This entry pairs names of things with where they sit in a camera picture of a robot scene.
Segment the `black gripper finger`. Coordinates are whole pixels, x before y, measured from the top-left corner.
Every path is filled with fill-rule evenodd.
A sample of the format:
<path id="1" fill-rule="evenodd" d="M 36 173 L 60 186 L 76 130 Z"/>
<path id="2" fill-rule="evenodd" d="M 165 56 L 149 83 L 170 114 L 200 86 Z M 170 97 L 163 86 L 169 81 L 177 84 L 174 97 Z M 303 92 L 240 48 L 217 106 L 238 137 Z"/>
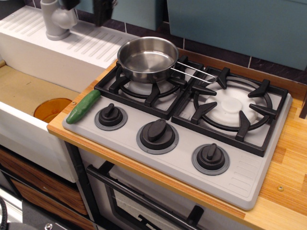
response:
<path id="1" fill-rule="evenodd" d="M 65 10 L 71 10 L 80 3 L 80 0 L 60 0 L 60 6 Z"/>
<path id="2" fill-rule="evenodd" d="M 95 26 L 103 26 L 105 22 L 111 19 L 117 3 L 117 0 L 93 0 Z"/>

